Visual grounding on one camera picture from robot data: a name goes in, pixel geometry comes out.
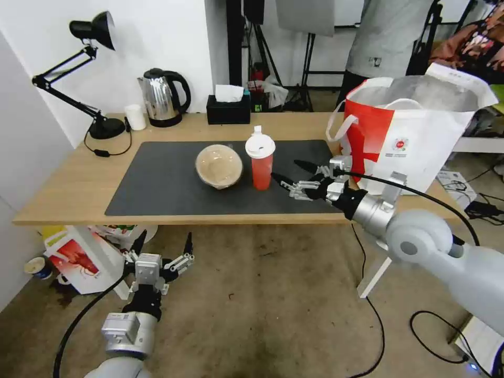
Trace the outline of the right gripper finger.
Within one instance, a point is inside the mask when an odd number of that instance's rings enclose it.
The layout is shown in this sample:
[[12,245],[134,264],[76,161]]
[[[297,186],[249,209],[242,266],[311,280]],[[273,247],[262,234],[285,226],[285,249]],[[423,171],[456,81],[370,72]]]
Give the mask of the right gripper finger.
[[330,167],[326,165],[316,165],[315,163],[304,161],[304,160],[294,160],[295,165],[302,168],[303,170],[309,172],[313,175],[323,175],[324,177],[334,178],[333,171]]
[[321,199],[319,190],[320,183],[317,181],[298,181],[294,182],[288,177],[275,172],[271,173],[271,178],[274,179],[280,187],[289,192],[289,197],[299,201],[314,201]]

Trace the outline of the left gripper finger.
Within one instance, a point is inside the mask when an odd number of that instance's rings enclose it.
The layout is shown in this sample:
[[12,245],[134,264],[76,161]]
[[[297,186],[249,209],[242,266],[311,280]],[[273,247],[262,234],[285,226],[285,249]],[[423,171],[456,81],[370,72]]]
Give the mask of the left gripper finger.
[[174,259],[162,258],[162,278],[165,282],[173,282],[194,263],[192,232],[186,238],[181,255]]
[[135,263],[140,257],[141,250],[145,243],[145,239],[147,236],[147,230],[145,229],[137,239],[133,242],[130,249],[123,250],[123,257],[125,258],[127,263]]

